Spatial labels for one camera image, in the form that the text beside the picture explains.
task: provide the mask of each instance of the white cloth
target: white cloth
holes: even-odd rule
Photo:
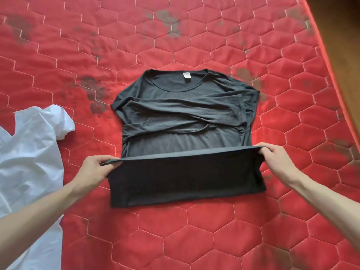
[[[63,186],[64,167],[56,140],[75,130],[57,105],[15,112],[15,134],[0,127],[0,218]],[[60,270],[61,218],[8,270]]]

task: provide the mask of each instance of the clothing tag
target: clothing tag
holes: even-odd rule
[[[184,73],[182,73],[182,74],[184,75],[184,78],[191,78],[189,72],[184,72]]]

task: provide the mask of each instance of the neckline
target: neckline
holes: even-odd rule
[[[193,71],[185,71],[185,70],[173,70],[173,71],[168,71],[168,70],[155,70],[155,69],[149,69],[146,71],[147,74],[145,74],[146,79],[148,79],[149,81],[151,81],[151,83],[153,85],[155,85],[156,87],[160,88],[161,90],[165,90],[168,92],[186,92],[186,91],[190,91],[198,86],[200,86],[206,79],[207,77],[211,74],[211,71],[209,69],[203,69],[203,70],[193,70]],[[157,83],[152,77],[150,77],[148,75],[149,72],[159,72],[162,74],[167,74],[167,73],[185,73],[185,72],[190,72],[190,73],[206,73],[204,75],[204,77],[196,84],[192,85],[192,86],[188,86],[185,88],[178,88],[178,89],[171,89],[165,86],[162,86],[161,84]]]

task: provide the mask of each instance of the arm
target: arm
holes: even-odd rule
[[[301,195],[360,251],[360,203],[332,191],[299,171],[281,146],[259,143],[272,173]]]
[[[79,173],[60,190],[0,219],[0,269],[6,269],[25,252],[64,212],[94,190],[119,164],[100,166],[116,157],[90,156]]]

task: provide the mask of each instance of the hand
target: hand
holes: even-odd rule
[[[104,181],[109,172],[122,164],[122,162],[114,162],[100,166],[101,163],[110,159],[117,159],[117,157],[111,155],[86,157],[79,172],[71,182],[74,185],[74,191],[81,194],[88,194]]]
[[[302,174],[301,171],[295,167],[291,161],[286,150],[278,145],[268,144],[261,142],[255,146],[264,146],[259,153],[265,158],[271,172],[279,178],[279,180],[286,186],[292,185],[298,175]]]

